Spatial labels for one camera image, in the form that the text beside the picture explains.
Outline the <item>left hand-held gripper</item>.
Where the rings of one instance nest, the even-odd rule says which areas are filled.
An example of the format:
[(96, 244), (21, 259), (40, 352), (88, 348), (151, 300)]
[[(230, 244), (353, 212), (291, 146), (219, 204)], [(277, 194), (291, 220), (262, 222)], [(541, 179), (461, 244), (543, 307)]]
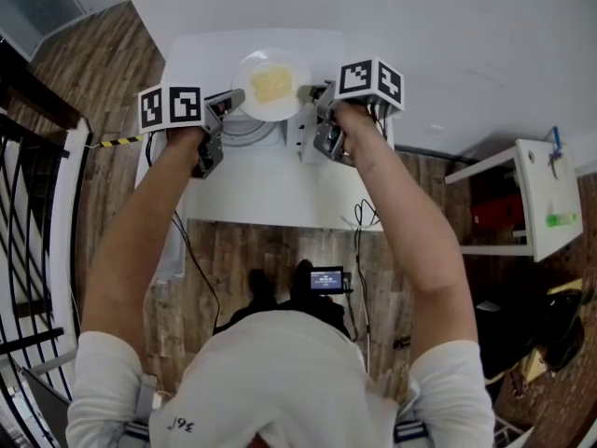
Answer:
[(245, 100), (243, 89), (223, 91), (204, 101), (200, 87), (158, 85), (138, 94), (139, 133), (200, 127), (205, 136), (198, 146), (199, 162), (192, 176), (205, 179), (223, 161), (222, 118)]

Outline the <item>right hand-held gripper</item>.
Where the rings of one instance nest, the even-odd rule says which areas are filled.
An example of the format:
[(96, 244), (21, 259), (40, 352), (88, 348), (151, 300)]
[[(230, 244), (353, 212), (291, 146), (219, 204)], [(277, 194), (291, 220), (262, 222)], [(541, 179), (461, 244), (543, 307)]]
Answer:
[(391, 146), (394, 137), (389, 120), (404, 110), (404, 76), (381, 58), (373, 57), (344, 64), (335, 81), (301, 86), (298, 98), (315, 106), (314, 148), (331, 161), (352, 166), (353, 160), (343, 147), (345, 134), (335, 120), (338, 102), (363, 106)]

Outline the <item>person's right hand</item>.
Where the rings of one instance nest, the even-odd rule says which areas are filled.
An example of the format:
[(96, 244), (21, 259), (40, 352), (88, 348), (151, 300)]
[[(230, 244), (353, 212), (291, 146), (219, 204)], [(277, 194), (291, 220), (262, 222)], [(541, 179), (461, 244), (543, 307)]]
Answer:
[(339, 102), (334, 114), (336, 122), (345, 134), (344, 151), (356, 160), (359, 150), (380, 135), (376, 124), (367, 110), (360, 105)]

